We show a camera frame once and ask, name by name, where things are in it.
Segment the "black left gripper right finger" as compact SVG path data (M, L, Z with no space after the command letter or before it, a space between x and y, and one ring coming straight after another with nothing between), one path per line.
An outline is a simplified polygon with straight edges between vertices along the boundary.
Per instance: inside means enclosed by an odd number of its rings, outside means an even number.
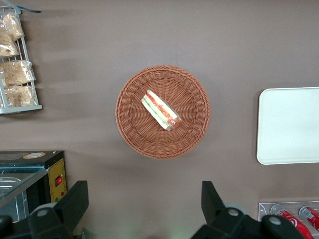
M287 210L275 206L260 221L227 207L210 181L203 181L201 208L206 220L193 239L310 239L311 232Z

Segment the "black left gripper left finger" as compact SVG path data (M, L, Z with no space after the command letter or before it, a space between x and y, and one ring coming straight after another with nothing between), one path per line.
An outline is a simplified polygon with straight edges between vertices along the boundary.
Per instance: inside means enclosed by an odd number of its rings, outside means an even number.
M59 202L41 205L25 219L14 223L0 217L2 239L79 239L74 230L89 206L87 181L76 182Z

